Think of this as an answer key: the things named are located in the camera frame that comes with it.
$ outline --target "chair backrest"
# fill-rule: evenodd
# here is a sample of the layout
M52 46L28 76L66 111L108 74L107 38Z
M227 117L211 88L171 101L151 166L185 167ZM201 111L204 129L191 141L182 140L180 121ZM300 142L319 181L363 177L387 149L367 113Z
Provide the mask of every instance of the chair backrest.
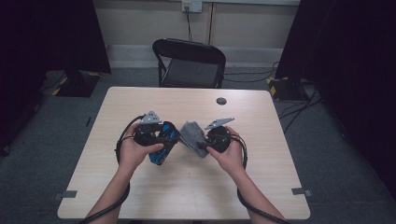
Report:
M160 56L163 56L185 61L221 64L223 70L226 63L221 50L203 43L164 38L155 41L152 49L159 62L162 61Z

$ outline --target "hand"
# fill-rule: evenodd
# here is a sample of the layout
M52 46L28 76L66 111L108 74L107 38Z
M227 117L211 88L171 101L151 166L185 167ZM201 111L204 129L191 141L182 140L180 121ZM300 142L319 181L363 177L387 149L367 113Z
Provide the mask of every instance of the hand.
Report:
M125 134L127 136L134 136L134 130L139 124L133 124ZM134 170L140 165L146 156L163 148L163 144L156 144L148 147L142 147L137 144L132 137L126 138L122 141L120 149L120 167L124 171L133 173Z
M230 134L239 136L232 128L228 126L225 126L225 128ZM245 171L242 161L242 146L238 142L231 140L231 144L223 153L217 152L212 147L207 147L206 149L209 154L219 162L220 167L229 175Z

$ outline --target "black stand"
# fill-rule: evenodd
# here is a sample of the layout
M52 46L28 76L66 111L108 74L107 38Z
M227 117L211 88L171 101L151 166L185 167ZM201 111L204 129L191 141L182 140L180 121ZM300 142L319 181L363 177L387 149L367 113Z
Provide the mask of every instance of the black stand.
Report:
M271 95L278 101L307 101L308 95L299 83L292 83L287 78L267 79Z
M59 84L53 95L71 97L91 97L99 75L81 73L78 70L65 70L67 78Z

